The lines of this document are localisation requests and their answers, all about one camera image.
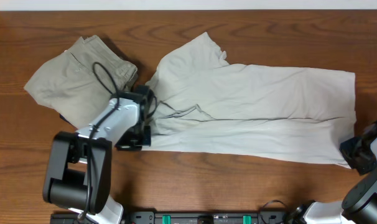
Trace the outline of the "white t-shirt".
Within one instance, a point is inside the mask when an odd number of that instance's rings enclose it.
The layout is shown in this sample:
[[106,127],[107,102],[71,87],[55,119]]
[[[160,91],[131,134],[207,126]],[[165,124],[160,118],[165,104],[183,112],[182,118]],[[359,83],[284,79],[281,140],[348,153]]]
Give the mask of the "white t-shirt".
[[153,151],[348,167],[338,148],[354,135],[352,72],[230,64],[203,33],[167,54],[148,84]]

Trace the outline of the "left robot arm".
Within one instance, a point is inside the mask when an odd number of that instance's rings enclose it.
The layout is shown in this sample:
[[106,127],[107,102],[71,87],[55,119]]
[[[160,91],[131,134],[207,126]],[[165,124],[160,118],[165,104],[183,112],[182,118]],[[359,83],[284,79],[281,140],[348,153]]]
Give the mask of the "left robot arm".
[[112,151],[140,151],[151,145],[147,120],[154,98],[145,85],[115,93],[84,128],[55,135],[43,198],[69,212],[51,215],[51,223],[121,223],[124,208],[109,194]]

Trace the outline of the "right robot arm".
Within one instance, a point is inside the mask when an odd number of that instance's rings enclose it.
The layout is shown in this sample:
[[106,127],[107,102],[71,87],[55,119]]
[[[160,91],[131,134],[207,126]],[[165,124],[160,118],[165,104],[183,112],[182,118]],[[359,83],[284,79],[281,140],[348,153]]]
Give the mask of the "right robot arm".
[[342,201],[303,204],[286,217],[286,223],[377,224],[377,120],[362,135],[341,143],[339,150],[350,168],[365,177]]

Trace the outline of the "folded khaki shorts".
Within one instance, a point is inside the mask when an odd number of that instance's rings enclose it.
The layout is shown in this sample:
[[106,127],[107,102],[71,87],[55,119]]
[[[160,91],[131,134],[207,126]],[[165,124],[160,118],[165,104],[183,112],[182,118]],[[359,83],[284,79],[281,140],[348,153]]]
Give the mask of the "folded khaki shorts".
[[52,108],[80,129],[108,105],[114,86],[129,91],[137,66],[117,56],[97,35],[80,37],[69,49],[45,62],[24,89],[42,106]]

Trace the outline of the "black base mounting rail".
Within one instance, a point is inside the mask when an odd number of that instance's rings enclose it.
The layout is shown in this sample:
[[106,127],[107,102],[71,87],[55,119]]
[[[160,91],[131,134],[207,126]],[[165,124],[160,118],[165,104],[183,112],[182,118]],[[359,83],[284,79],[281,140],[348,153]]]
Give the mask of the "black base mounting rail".
[[285,212],[260,213],[159,213],[134,212],[123,215],[120,224],[260,224],[284,223]]

